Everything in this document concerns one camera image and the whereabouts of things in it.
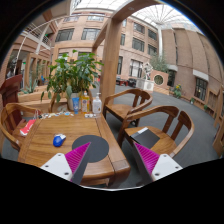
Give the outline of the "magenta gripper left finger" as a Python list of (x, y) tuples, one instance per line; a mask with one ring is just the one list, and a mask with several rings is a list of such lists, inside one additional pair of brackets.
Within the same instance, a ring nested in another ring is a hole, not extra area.
[(57, 153), (41, 168), (70, 182), (80, 183), (90, 157), (90, 145), (88, 142), (66, 154)]

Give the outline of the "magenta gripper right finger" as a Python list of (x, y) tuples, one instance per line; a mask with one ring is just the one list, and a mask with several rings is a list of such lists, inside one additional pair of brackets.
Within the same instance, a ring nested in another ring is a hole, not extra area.
[(138, 143), (134, 144), (133, 154), (144, 182), (154, 182), (182, 169), (169, 155), (159, 155)]

